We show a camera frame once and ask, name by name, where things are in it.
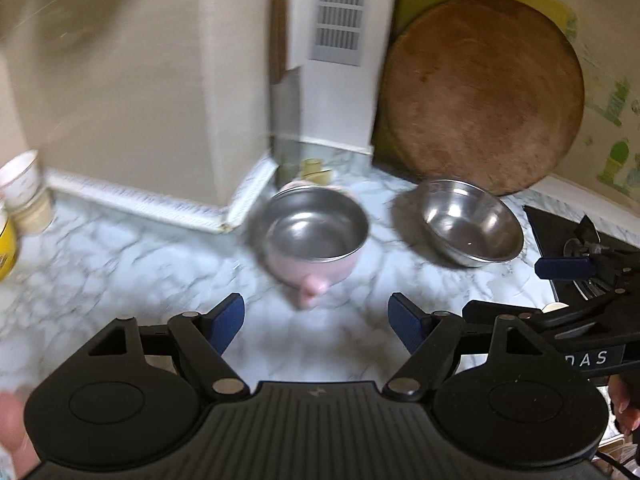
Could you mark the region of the right human hand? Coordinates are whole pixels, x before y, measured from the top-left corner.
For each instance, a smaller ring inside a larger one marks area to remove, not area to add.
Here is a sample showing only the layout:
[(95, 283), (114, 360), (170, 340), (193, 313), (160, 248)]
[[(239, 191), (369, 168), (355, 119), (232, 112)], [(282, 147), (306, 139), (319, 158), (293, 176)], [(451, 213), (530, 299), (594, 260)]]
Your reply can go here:
[(626, 437), (639, 428), (639, 409), (631, 402), (628, 386), (620, 375), (608, 378), (608, 395), (618, 429)]

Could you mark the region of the left human hand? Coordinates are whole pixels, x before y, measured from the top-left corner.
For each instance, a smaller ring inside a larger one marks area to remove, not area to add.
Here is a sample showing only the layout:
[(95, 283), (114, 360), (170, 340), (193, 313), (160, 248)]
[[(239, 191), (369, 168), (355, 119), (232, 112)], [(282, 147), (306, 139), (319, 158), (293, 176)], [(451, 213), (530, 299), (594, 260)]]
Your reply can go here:
[(24, 478), (39, 464), (39, 458), (24, 424), (24, 403), (14, 393), (1, 393), (1, 447), (11, 456), (14, 474)]

